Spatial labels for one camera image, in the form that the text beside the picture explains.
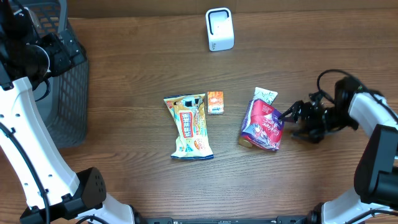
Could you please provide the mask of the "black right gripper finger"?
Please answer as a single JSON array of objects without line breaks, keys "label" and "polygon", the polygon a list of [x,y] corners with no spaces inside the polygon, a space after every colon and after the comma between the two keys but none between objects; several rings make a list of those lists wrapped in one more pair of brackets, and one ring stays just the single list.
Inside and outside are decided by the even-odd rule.
[{"label": "black right gripper finger", "polygon": [[287,111],[283,112],[278,117],[278,120],[289,123],[297,123],[301,115],[302,115],[302,100],[296,101]]},{"label": "black right gripper finger", "polygon": [[292,132],[292,137],[299,140],[313,140],[311,129],[303,128]]}]

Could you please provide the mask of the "orange tissue pack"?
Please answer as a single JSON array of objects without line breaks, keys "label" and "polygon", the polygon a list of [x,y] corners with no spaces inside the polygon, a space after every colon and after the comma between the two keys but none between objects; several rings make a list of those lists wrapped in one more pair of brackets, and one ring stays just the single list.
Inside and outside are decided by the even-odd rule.
[{"label": "orange tissue pack", "polygon": [[222,91],[209,91],[208,98],[208,114],[224,113],[224,94]]}]

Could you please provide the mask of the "yellow snack bag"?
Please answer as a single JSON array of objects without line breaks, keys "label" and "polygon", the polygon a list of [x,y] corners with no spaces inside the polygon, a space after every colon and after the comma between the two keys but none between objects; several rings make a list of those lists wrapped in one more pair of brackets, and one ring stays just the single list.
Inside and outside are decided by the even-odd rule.
[{"label": "yellow snack bag", "polygon": [[164,103],[176,124],[178,137],[172,159],[207,160],[214,158],[208,141],[205,94],[166,96]]}]

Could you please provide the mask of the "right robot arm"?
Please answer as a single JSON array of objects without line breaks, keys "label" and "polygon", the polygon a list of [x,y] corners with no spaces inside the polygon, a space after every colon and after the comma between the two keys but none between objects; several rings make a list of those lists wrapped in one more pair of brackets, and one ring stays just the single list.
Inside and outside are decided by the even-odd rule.
[{"label": "right robot arm", "polygon": [[354,173],[354,185],[338,198],[320,203],[304,223],[364,223],[376,215],[397,215],[397,114],[384,96],[370,90],[357,78],[344,77],[335,84],[332,106],[325,108],[323,90],[309,95],[310,101],[295,102],[280,115],[282,121],[303,126],[293,137],[318,143],[327,134],[345,127],[363,128],[369,137]]}]

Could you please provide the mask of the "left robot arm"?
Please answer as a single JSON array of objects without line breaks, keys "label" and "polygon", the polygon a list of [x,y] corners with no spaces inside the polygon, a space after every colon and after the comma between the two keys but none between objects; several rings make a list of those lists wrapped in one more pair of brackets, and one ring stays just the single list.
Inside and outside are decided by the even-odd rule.
[{"label": "left robot arm", "polygon": [[106,191],[100,171],[74,172],[60,155],[37,109],[34,90],[85,63],[83,46],[67,29],[60,2],[58,32],[40,36],[40,21],[24,6],[1,2],[1,148],[25,193],[21,223],[140,223],[132,206]]}]

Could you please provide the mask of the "white barcode scanner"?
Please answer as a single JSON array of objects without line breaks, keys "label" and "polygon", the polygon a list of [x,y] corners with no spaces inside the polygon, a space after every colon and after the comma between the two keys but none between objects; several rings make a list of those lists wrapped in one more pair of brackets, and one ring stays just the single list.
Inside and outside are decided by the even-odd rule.
[{"label": "white barcode scanner", "polygon": [[209,9],[205,14],[208,45],[211,52],[234,47],[232,13],[227,7]]}]

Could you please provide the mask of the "grey plastic shopping basket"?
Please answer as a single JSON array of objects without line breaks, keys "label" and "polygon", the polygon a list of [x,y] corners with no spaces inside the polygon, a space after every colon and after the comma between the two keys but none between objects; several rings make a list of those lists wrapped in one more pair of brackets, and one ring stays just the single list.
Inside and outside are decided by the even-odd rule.
[{"label": "grey plastic shopping basket", "polygon": [[41,37],[51,32],[83,63],[53,78],[49,78],[50,93],[37,102],[39,113],[57,148],[80,145],[87,130],[87,104],[89,83],[89,61],[86,50],[80,44],[68,21],[66,0],[30,1],[20,3],[30,9],[38,18]]}]

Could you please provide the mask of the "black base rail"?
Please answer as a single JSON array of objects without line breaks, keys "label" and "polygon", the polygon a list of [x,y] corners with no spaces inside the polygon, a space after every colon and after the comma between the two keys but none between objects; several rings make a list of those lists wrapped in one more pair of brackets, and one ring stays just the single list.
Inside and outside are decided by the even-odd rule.
[{"label": "black base rail", "polygon": [[303,224],[307,217],[304,215],[278,216],[276,218],[199,218],[199,219],[173,219],[144,218],[146,224]]}]

